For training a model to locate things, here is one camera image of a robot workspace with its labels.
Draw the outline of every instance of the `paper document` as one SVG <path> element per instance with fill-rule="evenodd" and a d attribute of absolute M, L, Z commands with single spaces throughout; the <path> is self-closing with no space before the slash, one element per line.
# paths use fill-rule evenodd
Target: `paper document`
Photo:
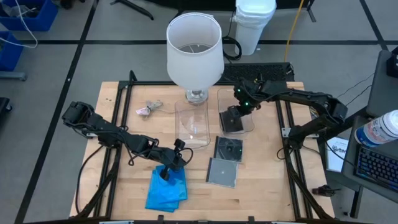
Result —
<path fill-rule="evenodd" d="M 328 141 L 328 144 L 331 147 L 331 150 L 337 153 L 340 157 L 346 157 L 348 140 L 334 137 Z M 326 170 L 341 172 L 344 161 L 336 156 L 331 150 L 326 146 Z"/>

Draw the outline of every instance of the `white container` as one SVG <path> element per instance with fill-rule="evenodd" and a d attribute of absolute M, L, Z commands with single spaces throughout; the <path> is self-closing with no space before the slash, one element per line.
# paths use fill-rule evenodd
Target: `white container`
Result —
<path fill-rule="evenodd" d="M 221 78 L 221 27 L 213 16 L 192 12 L 173 19 L 167 28 L 167 72 L 177 85 L 194 91 L 206 90 Z"/>
<path fill-rule="evenodd" d="M 358 128 L 355 140 L 367 147 L 376 147 L 398 139 L 398 110 L 391 111 Z"/>
<path fill-rule="evenodd" d="M 245 0 L 236 2 L 237 22 L 235 39 L 241 44 L 242 55 L 254 53 L 262 30 L 276 10 L 275 0 Z"/>

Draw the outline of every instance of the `yellow cable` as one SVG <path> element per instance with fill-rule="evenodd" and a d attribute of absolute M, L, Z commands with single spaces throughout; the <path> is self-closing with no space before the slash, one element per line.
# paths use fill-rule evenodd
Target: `yellow cable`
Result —
<path fill-rule="evenodd" d="M 287 39 L 284 62 L 286 62 L 286 59 L 287 59 L 287 52 L 289 52 L 289 43 L 292 38 L 293 30 L 294 30 L 294 27 L 296 26 L 297 19 L 299 18 L 301 8 L 303 7 L 303 3 L 304 3 L 304 0 L 301 0 L 300 6 L 298 7 L 298 11 L 296 14 L 296 18 L 294 18 L 292 29 L 290 30 L 289 38 Z"/>

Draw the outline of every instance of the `black metal frame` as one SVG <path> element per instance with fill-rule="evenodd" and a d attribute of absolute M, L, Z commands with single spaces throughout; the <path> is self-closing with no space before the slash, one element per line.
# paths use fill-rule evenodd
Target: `black metal frame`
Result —
<path fill-rule="evenodd" d="M 132 87 L 133 85 L 175 85 L 174 82 L 171 81 L 160 81 L 160 82 L 153 82 L 153 81 L 137 81 L 137 78 L 135 77 L 134 73 L 131 71 L 130 72 L 130 80 L 129 81 L 120 81 L 118 85 L 118 92 L 116 94 L 116 100 L 115 100 L 115 106 L 113 110 L 113 117 L 112 117 L 112 123 L 116 124 L 117 122 L 117 117 L 118 117 L 118 112 L 120 108 L 120 102 L 121 102 L 121 97 L 122 97 L 122 92 L 124 89 L 127 89 L 126 92 L 126 100 L 124 102 L 124 109 L 123 109 L 123 116 L 122 116 L 122 121 L 121 121 L 121 126 L 126 125 L 127 121 L 127 114 L 128 114 L 128 108 L 130 104 L 130 99 L 131 99 L 131 93 L 132 93 Z M 229 81 L 220 81 L 217 82 L 215 85 L 233 85 L 232 82 Z M 287 139 L 283 137 L 282 135 L 282 128 L 284 128 L 284 118 L 283 118 L 283 113 L 282 113 L 282 107 L 280 104 L 280 101 L 276 101 L 276 108 L 277 108 L 277 115 L 278 115 L 278 120 L 279 120 L 279 125 L 280 125 L 280 131 L 281 131 L 281 138 L 282 138 L 282 144 L 284 146 L 284 153 L 285 155 L 289 155 L 289 148 L 287 147 Z M 287 116 L 289 120 L 289 126 L 292 127 L 294 125 L 294 118 L 292 114 L 292 110 L 290 107 L 290 103 L 286 102 L 286 110 L 287 110 Z M 116 155 L 121 153 L 121 147 L 117 147 L 116 149 Z M 108 170 L 109 166 L 109 161 L 110 161 L 110 155 L 111 155 L 111 150 L 112 149 L 106 149 L 106 154 L 104 156 L 104 163 L 102 167 L 102 173 L 101 173 L 101 179 L 100 179 L 100 184 L 104 183 L 104 180 L 107 178 L 107 173 L 106 171 Z M 287 161 L 291 163 L 291 158 L 290 156 L 286 157 Z M 115 156 L 115 161 L 117 165 L 119 165 L 120 161 L 120 156 Z M 304 175 L 304 169 L 303 169 L 303 164 L 302 164 L 302 159 L 299 151 L 295 151 L 295 161 L 297 164 L 297 169 L 298 173 L 300 176 L 300 179 L 305 183 L 305 175 Z M 52 220 L 52 221 L 46 221 L 46 222 L 34 222 L 35 224 L 53 224 L 53 223 L 84 223 L 84 224 L 91 224 L 91 223 L 99 223 L 99 222 L 106 222 L 106 221 L 111 221 L 111 214 L 112 214 L 112 207 L 113 207 L 113 200 L 114 200 L 114 194 L 116 191 L 116 181 L 117 181 L 117 176 L 118 176 L 118 168 L 116 169 L 116 175 L 113 175 L 112 181 L 110 183 L 110 188 L 109 188 L 109 196 L 108 196 L 108 201 L 106 204 L 106 213 L 105 216 L 100 216 L 100 210 L 102 206 L 102 196 L 97 197 L 96 201 L 96 206 L 95 206 L 95 211 L 93 213 L 93 217 L 71 217 L 68 220 Z M 317 223 L 335 223 L 335 220 L 320 220 L 320 219 L 313 219 L 312 217 L 312 209 L 311 206 L 309 205 L 309 202 L 307 199 L 304 197 L 304 203 L 305 203 L 305 211 L 306 211 L 306 218 L 302 218 L 300 215 L 300 207 L 299 207 L 299 201 L 297 198 L 297 190 L 295 186 L 294 180 L 291 178 L 291 176 L 288 175 L 289 178 L 289 187 L 290 187 L 290 194 L 292 197 L 292 208 L 294 210 L 294 216 L 295 216 L 295 221 L 300 222 L 300 223 L 309 223 L 309 224 L 317 224 Z M 207 223 L 207 224 L 224 224 L 224 223 L 234 223 L 234 224 L 271 224 L 271 222 L 257 222 L 255 221 L 254 217 L 248 217 L 248 221 L 222 221 L 222 222 L 213 222 L 213 221 L 164 221 L 164 217 L 162 215 L 158 216 L 158 220 L 134 220 L 135 224 L 200 224 L 200 223 Z M 352 224 L 353 222 L 339 222 L 341 224 Z"/>

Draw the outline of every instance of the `blue label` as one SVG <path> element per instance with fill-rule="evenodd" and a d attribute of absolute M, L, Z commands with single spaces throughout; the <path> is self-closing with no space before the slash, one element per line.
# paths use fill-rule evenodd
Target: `blue label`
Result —
<path fill-rule="evenodd" d="M 358 128 L 355 131 L 356 138 L 361 142 L 361 144 L 368 146 L 368 147 L 376 147 L 379 146 L 379 144 L 376 144 L 375 142 L 372 142 L 365 134 L 363 126 Z"/>

